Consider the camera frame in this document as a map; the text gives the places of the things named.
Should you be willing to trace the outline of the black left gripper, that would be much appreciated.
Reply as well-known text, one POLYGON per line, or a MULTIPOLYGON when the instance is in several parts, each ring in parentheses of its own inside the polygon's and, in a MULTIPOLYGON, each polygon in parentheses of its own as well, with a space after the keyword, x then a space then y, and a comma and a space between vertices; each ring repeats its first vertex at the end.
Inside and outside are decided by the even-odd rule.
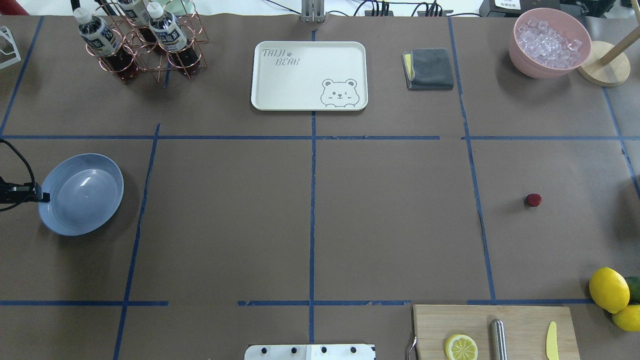
POLYGON ((34 176, 30 176, 30 182, 23 184, 7 182, 1 177, 0 203, 20 205, 25 202, 50 203, 51 194, 42 193, 42 188, 34 176))

